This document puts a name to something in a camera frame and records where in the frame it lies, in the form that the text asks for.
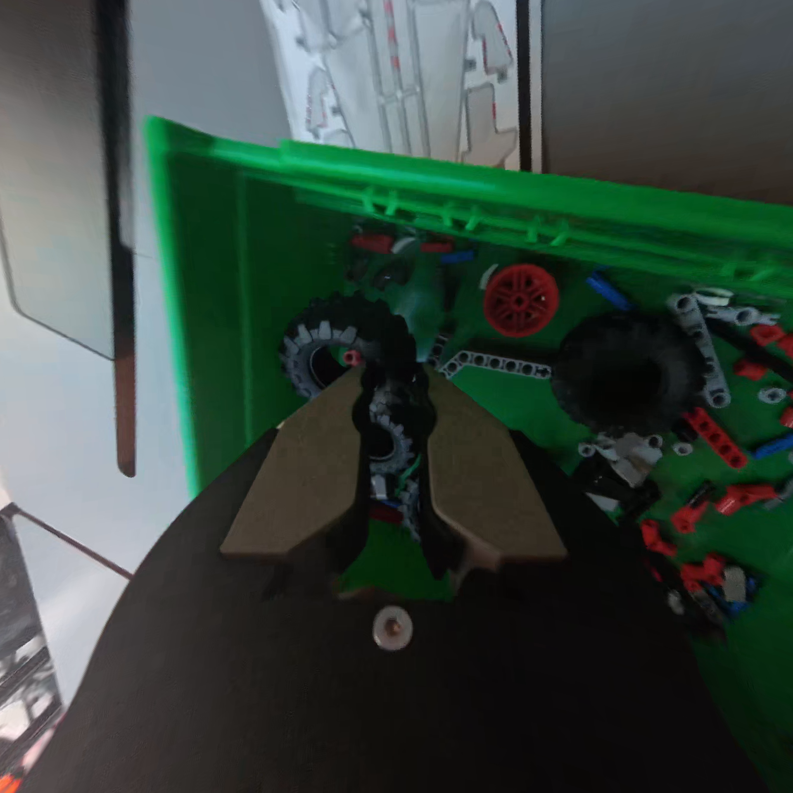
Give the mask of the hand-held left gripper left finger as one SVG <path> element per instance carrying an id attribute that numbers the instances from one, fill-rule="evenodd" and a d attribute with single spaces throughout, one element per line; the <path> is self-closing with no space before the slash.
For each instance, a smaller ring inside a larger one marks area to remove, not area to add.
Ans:
<path id="1" fill-rule="evenodd" d="M 368 539 L 370 474 L 354 410 L 362 366 L 348 369 L 277 430 L 220 551 L 225 558 L 291 560 L 317 542 L 345 570 Z"/>

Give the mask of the grey lego panel part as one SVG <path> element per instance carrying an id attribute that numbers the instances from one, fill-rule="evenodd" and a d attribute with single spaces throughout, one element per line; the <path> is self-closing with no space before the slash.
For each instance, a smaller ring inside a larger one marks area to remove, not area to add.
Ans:
<path id="1" fill-rule="evenodd" d="M 582 458 L 603 458 L 610 470 L 632 489 L 643 485 L 662 458 L 664 441 L 659 434 L 628 432 L 619 438 L 601 433 L 578 443 Z"/>

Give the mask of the green plastic bin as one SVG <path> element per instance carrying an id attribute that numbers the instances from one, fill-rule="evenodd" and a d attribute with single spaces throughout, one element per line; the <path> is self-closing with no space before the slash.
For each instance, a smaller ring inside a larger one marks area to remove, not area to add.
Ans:
<path id="1" fill-rule="evenodd" d="M 146 137 L 188 477 L 208 485 L 301 407 L 282 372 L 288 324 L 312 299 L 362 292 L 344 278 L 355 217 L 508 249 L 662 248 L 791 268 L 784 204 L 506 171 L 349 148 L 243 144 L 151 117 Z M 408 317 L 401 315 L 408 323 Z M 419 359 L 418 338 L 412 332 Z M 747 565 L 762 576 L 728 621 L 726 649 L 697 646 L 731 729 L 771 791 L 791 791 L 791 528 L 761 510 Z"/>

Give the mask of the red lego wheel hub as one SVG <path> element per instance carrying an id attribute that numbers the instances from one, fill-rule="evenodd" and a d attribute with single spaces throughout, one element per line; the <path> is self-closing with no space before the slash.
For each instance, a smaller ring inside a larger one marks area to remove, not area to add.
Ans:
<path id="1" fill-rule="evenodd" d="M 492 275 L 484 290 L 484 318 L 509 339 L 539 333 L 555 317 L 560 303 L 558 284 L 540 266 L 518 263 Z"/>

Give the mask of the black lego tire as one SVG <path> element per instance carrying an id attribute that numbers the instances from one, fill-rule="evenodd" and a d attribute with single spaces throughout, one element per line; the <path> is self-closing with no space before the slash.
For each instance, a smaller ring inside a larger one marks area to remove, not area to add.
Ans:
<path id="1" fill-rule="evenodd" d="M 401 373 L 416 361 L 406 320 L 384 300 L 362 292 L 312 299 L 287 326 L 279 348 L 283 374 L 296 394 L 313 400 L 356 366 Z"/>
<path id="2" fill-rule="evenodd" d="M 384 375 L 373 389 L 366 425 L 366 451 L 373 501 L 398 512 L 402 529 L 420 543 L 420 483 L 417 404 L 410 387 Z"/>
<path id="3" fill-rule="evenodd" d="M 671 318 L 609 312 L 567 333 L 550 385 L 571 420 L 620 437 L 671 431 L 697 405 L 705 381 L 703 354 Z"/>

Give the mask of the angled grey lego beam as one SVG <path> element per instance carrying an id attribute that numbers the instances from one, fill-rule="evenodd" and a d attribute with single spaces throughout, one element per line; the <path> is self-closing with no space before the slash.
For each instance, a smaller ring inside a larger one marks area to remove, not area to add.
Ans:
<path id="1" fill-rule="evenodd" d="M 447 380 L 451 380 L 461 371 L 473 369 L 507 373 L 540 381 L 549 381 L 553 373 L 552 367 L 546 363 L 515 359 L 502 354 L 472 349 L 458 351 L 439 366 L 438 372 Z"/>

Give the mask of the pile of small lego pieces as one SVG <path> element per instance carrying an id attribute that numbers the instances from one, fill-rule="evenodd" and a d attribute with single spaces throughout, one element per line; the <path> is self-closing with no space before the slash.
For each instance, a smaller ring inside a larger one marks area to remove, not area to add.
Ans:
<path id="1" fill-rule="evenodd" d="M 560 408 L 550 380 L 486 370 L 463 370 L 450 381 L 496 417 L 560 462 L 577 487 L 615 527 L 640 539 L 649 571 L 670 606 L 686 619 L 720 626 L 746 612 L 762 576 L 746 564 L 761 510 L 782 509 L 791 528 L 791 268 L 776 263 L 721 261 L 663 248 L 617 248 L 595 260 L 576 245 L 541 244 L 508 249 L 460 235 L 355 217 L 344 278 L 368 296 L 383 292 L 396 313 L 408 317 L 419 351 L 438 370 L 454 354 L 472 349 L 552 367 L 560 342 L 580 322 L 609 312 L 668 316 L 667 298 L 693 293 L 705 316 L 731 391 L 727 408 L 705 409 L 748 458 L 730 469 L 691 426 L 680 419 L 659 434 L 662 458 L 645 483 L 629 487 L 599 455 L 582 458 L 578 443 L 594 439 Z M 484 290 L 507 266 L 529 263 L 555 278 L 560 303 L 539 333 L 509 339 L 484 318 Z"/>

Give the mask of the silver laptop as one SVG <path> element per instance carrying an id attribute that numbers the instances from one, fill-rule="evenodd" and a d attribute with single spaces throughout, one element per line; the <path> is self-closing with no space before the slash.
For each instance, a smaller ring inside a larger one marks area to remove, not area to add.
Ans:
<path id="1" fill-rule="evenodd" d="M 1 189 L 15 308 L 112 359 L 93 2 L 1 2 Z"/>

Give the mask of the long grey lego beam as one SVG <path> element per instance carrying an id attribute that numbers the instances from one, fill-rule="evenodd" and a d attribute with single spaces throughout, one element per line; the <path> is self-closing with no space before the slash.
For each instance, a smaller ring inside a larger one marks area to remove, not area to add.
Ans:
<path id="1" fill-rule="evenodd" d="M 703 311 L 695 295 L 673 293 L 667 298 L 669 311 L 683 331 L 695 342 L 705 363 L 703 400 L 714 409 L 727 408 L 731 404 L 731 391 L 715 350 Z"/>

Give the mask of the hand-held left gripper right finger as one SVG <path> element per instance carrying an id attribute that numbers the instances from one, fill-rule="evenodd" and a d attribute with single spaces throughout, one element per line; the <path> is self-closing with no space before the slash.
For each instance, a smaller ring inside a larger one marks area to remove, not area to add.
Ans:
<path id="1" fill-rule="evenodd" d="M 426 441 L 432 516 L 450 530 L 452 590 L 489 579 L 538 588 L 569 551 L 508 427 L 430 366 L 420 366 L 434 424 Z"/>

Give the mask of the white sticker sheet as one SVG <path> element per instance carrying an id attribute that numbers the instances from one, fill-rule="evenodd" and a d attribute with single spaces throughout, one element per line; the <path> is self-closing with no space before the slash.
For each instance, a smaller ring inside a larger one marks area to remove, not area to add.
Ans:
<path id="1" fill-rule="evenodd" d="M 520 169 L 508 1 L 262 1 L 293 140 Z"/>

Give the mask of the red lego beam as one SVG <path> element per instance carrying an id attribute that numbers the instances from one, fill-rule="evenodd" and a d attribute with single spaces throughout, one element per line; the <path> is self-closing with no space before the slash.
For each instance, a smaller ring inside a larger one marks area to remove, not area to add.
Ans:
<path id="1" fill-rule="evenodd" d="M 732 470 L 742 470 L 748 458 L 739 445 L 705 409 L 696 407 L 682 414 L 696 434 Z"/>

